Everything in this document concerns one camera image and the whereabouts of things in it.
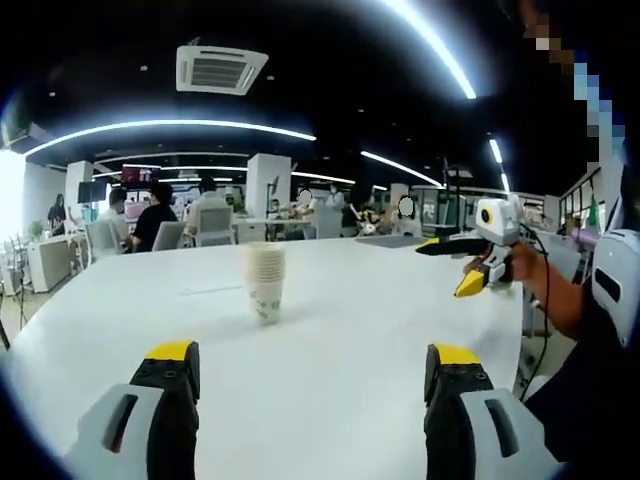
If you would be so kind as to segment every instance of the white table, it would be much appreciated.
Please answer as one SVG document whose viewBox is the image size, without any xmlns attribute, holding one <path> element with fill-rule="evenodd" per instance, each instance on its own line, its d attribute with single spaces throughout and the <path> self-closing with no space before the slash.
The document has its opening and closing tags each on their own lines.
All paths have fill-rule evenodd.
<svg viewBox="0 0 640 480">
<path fill-rule="evenodd" d="M 93 265 L 38 311 L 6 359 L 27 418 L 63 454 L 80 416 L 147 351 L 195 339 L 198 478 L 424 479 L 427 345 L 470 347 L 494 385 L 511 388 L 519 289 L 454 299 L 463 261 L 352 239 L 285 248 L 284 318 L 267 329 L 247 310 L 241 246 Z"/>
<path fill-rule="evenodd" d="M 311 220 L 285 218 L 236 218 L 233 225 L 311 225 Z"/>
</svg>

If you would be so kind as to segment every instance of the floor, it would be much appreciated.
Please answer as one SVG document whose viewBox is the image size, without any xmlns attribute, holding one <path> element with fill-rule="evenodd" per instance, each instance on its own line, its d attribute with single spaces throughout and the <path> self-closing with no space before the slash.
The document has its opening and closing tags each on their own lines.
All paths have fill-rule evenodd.
<svg viewBox="0 0 640 480">
<path fill-rule="evenodd" d="M 38 309 L 49 300 L 62 285 L 56 287 L 48 293 L 26 292 L 24 301 L 19 297 L 0 297 L 0 319 L 9 337 L 9 342 L 13 342 L 21 328 L 35 315 Z"/>
</svg>

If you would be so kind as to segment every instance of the wire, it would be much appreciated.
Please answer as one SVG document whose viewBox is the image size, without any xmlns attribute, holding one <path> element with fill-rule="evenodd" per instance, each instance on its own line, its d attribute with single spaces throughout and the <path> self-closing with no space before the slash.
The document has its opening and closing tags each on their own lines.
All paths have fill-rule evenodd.
<svg viewBox="0 0 640 480">
<path fill-rule="evenodd" d="M 520 395 L 520 401 L 524 401 L 524 396 L 527 394 L 527 390 L 529 390 L 529 386 L 531 385 L 531 382 L 533 381 L 533 379 L 535 378 L 535 376 L 538 373 L 538 370 L 540 370 L 540 365 L 542 365 L 542 360 L 544 359 L 545 354 L 547 353 L 547 346 L 549 343 L 549 316 L 548 316 L 548 310 L 549 310 L 549 254 L 547 252 L 547 250 L 544 248 L 544 245 L 542 244 L 542 241 L 540 240 L 540 237 L 538 236 L 538 234 L 532 230 L 531 228 L 527 227 L 526 225 L 522 225 L 524 227 L 525 230 L 527 230 L 527 232 L 529 233 L 529 235 L 531 236 L 531 238 L 535 241 L 538 242 L 538 245 L 540 246 L 540 250 L 542 252 L 542 256 L 544 257 L 544 263 L 545 263 L 545 267 L 547 270 L 547 288 L 546 288 L 546 292 L 545 292 L 545 301 L 544 301 L 544 343 L 542 344 L 542 352 L 540 352 L 540 358 L 538 359 L 538 362 L 536 363 L 536 366 L 533 369 L 533 372 L 531 373 L 531 377 L 529 377 L 529 381 L 527 382 L 527 384 L 525 385 L 524 389 L 522 390 L 522 394 Z"/>
<path fill-rule="evenodd" d="M 2 304 L 4 302 L 4 286 L 0 285 L 0 340 L 2 340 L 2 344 L 4 345 L 5 350 L 9 350 L 11 348 L 11 343 L 9 342 L 9 336 L 4 329 L 4 325 L 2 324 Z"/>
</svg>

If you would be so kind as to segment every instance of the person's hand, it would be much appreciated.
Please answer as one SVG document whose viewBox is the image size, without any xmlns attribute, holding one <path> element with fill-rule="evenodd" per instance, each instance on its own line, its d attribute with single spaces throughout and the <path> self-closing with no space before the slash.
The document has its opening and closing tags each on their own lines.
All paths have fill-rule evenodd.
<svg viewBox="0 0 640 480">
<path fill-rule="evenodd" d="M 529 280 L 535 272 L 540 254 L 531 245 L 517 243 L 511 249 L 511 270 L 516 282 Z"/>
<path fill-rule="evenodd" d="M 517 243 L 511 248 L 511 269 L 513 279 L 516 282 L 524 282 L 529 280 L 535 272 L 538 265 L 539 253 L 536 252 L 533 247 L 524 243 Z M 467 265 L 464 266 L 463 272 L 466 275 L 471 270 L 480 265 L 489 255 L 487 252 L 485 255 L 474 258 Z"/>
</svg>

